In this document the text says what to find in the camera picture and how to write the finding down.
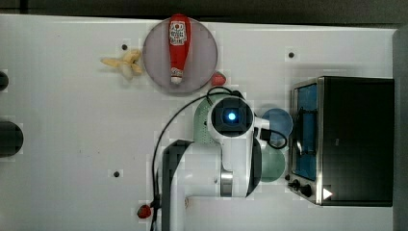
blue cup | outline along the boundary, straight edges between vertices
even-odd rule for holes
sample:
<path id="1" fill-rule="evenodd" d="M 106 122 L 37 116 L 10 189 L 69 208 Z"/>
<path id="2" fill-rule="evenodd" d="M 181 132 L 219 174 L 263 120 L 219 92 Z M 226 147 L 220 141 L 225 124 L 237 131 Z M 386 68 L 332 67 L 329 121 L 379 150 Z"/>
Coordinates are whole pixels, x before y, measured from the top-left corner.
<path id="1" fill-rule="evenodd" d="M 270 109 L 262 118 L 269 120 L 269 129 L 278 131 L 282 133 L 286 138 L 291 134 L 293 129 L 293 120 L 291 115 L 289 115 L 285 110 L 282 109 Z M 273 133 L 270 135 L 271 141 L 279 141 L 283 140 L 284 138 L 277 134 Z"/>

black microwave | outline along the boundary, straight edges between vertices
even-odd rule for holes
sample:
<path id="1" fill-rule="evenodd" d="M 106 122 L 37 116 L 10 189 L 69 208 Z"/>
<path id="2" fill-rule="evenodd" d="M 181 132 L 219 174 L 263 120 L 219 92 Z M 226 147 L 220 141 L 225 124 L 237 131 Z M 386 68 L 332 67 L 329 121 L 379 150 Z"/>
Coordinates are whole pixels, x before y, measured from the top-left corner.
<path id="1" fill-rule="evenodd" d="M 293 87 L 288 175 L 318 205 L 392 206 L 394 80 L 323 76 Z"/>

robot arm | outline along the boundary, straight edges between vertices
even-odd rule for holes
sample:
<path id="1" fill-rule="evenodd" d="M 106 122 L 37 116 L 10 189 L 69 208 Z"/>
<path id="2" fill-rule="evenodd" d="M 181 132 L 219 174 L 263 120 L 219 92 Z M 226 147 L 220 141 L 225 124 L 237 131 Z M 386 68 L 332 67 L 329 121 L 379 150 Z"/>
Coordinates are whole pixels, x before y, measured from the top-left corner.
<path id="1" fill-rule="evenodd" d="M 243 99 L 228 96 L 214 103 L 207 126 L 217 144 L 176 141 L 164 152 L 163 231 L 184 230 L 186 197 L 246 197 L 260 181 L 257 138 L 261 129 L 269 129 L 268 121 L 255 117 Z"/>

red object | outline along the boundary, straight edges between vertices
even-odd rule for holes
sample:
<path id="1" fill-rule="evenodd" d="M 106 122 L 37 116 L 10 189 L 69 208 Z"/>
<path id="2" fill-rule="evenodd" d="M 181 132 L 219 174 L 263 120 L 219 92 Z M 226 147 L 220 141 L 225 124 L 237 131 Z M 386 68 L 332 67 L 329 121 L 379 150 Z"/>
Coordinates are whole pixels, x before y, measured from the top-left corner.
<path id="1" fill-rule="evenodd" d="M 148 218 L 152 215 L 150 207 L 148 205 L 143 205 L 138 210 L 138 217 L 139 218 Z"/>
<path id="2" fill-rule="evenodd" d="M 220 73 L 220 72 L 216 72 L 213 74 L 213 77 L 211 78 L 211 85 L 213 87 L 215 86 L 223 86 L 225 84 L 225 82 L 227 82 L 227 78 L 225 78 L 225 76 Z"/>
<path id="3" fill-rule="evenodd" d="M 182 81 L 190 41 L 191 24 L 189 18 L 179 13 L 173 15 L 168 23 L 168 44 L 171 82 L 174 84 L 180 84 Z"/>

microwave window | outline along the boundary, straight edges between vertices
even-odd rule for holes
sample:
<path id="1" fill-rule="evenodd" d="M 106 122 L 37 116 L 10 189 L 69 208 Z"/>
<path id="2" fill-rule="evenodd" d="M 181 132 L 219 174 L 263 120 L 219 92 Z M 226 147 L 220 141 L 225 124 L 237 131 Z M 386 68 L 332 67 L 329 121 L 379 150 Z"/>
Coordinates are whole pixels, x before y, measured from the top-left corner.
<path id="1" fill-rule="evenodd" d="M 292 172 L 316 180 L 318 86 L 297 89 Z"/>

